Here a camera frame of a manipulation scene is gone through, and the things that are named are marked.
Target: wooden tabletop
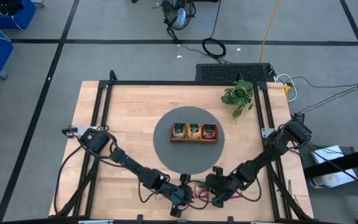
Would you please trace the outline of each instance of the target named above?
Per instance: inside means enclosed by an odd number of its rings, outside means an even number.
[[[82,83],[72,125],[90,125],[97,87],[98,82]],[[109,132],[117,137],[118,144],[129,156],[145,167],[156,168],[169,174],[172,182],[178,184],[179,174],[168,170],[154,151],[153,132],[159,119],[170,110],[181,106],[197,106],[213,114],[223,127],[225,144],[216,165],[222,167],[224,174],[227,175],[241,162],[251,160],[261,153],[262,141],[255,106],[250,111],[243,112],[238,119],[233,119],[233,107],[222,104],[220,99],[225,88],[227,86],[114,85],[107,119]],[[283,85],[268,83],[268,93],[277,127],[290,119]],[[260,98],[264,121],[267,124],[262,92]],[[104,100],[100,106],[98,124],[101,120],[103,102]],[[77,141],[69,139],[64,158],[77,147]],[[108,155],[108,149],[105,148],[102,154]],[[77,188],[83,156],[84,151],[75,154],[62,172],[58,192],[59,209]],[[313,217],[299,156],[288,152],[282,156],[282,164],[286,180],[291,180],[292,194],[306,214]],[[212,173],[212,168],[204,173],[192,175],[191,179],[205,181],[209,173]],[[258,202],[235,198],[225,202],[224,208],[216,208],[211,204],[204,210],[188,208],[180,219],[225,221],[228,216],[233,216],[235,221],[273,221],[266,170],[261,170],[258,177],[262,186],[262,198]],[[133,220],[138,214],[143,214],[145,220],[177,219],[170,216],[171,203],[165,198],[153,196],[143,204],[139,200],[137,187],[137,177],[128,170],[100,164],[91,218]],[[144,187],[141,187],[140,191],[143,199],[150,194]],[[87,194],[86,190],[83,199],[87,198]],[[256,182],[244,192],[249,198],[257,198],[258,194]],[[277,196],[280,214],[284,218],[281,196]],[[82,213],[85,210],[85,201],[83,200],[81,206]],[[202,207],[203,204],[204,202],[195,199],[194,206]]]

